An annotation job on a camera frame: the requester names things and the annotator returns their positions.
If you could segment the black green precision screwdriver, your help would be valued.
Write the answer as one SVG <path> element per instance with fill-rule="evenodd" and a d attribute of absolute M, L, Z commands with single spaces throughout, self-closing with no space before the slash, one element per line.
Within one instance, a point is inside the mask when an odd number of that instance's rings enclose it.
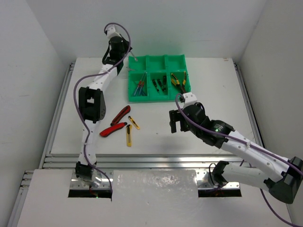
<path fill-rule="evenodd" d="M 158 82 L 158 84 L 159 84 L 161 90 L 162 90 L 163 92 L 165 92 L 165 87 L 163 86 L 162 81 L 161 81 L 160 79 L 157 79 L 157 82 Z"/>

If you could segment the small silver wrench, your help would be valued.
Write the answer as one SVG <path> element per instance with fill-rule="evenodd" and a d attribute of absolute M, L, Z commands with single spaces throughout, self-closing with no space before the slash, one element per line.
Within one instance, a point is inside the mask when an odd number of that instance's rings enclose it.
<path fill-rule="evenodd" d="M 133 57 L 135 62 L 138 62 L 138 58 L 133 54 L 133 52 L 130 52 L 130 55 Z"/>

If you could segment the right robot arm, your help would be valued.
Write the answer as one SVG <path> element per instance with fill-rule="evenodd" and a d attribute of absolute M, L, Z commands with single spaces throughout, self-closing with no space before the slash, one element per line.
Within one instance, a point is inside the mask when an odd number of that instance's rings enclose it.
<path fill-rule="evenodd" d="M 229 161 L 219 161 L 209 171 L 212 187 L 239 182 L 269 192 L 275 199 L 292 204 L 303 180 L 303 161 L 298 157 L 288 159 L 260 147 L 244 138 L 231 125 L 221 120 L 210 120 L 201 103 L 169 112 L 171 132 L 176 122 L 180 130 L 190 131 L 209 146 L 233 153 L 251 164 L 243 167 Z"/>

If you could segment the yellow needle nose pliers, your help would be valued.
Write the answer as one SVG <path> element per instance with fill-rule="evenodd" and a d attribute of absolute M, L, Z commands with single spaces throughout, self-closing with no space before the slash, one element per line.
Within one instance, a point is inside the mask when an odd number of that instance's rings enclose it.
<path fill-rule="evenodd" d="M 182 91 L 182 94 L 186 93 L 186 82 L 187 82 L 187 72 L 184 71 L 184 78 L 183 78 L 183 81 L 181 83 L 181 91 Z"/>

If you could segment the yellow handled pliers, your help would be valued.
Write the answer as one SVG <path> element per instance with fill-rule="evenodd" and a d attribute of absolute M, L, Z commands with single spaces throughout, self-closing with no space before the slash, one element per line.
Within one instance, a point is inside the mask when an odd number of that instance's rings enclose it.
<path fill-rule="evenodd" d="M 170 74 L 170 80 L 171 80 L 171 83 L 172 83 L 177 89 L 181 89 L 181 84 L 180 84 L 178 78 L 175 76 L 175 74 L 173 74 L 173 73 Z"/>

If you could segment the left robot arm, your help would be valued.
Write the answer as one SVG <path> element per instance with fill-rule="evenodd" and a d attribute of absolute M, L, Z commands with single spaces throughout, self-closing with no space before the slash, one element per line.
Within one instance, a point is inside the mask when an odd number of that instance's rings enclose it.
<path fill-rule="evenodd" d="M 120 73 L 123 60 L 131 50 L 130 44 L 119 33 L 109 37 L 108 48 L 102 59 L 99 74 L 93 75 L 92 83 L 78 91 L 78 115 L 83 123 L 81 152 L 76 163 L 75 174 L 84 181 L 92 181 L 96 170 L 96 129 L 106 114 L 104 92 L 109 83 Z"/>

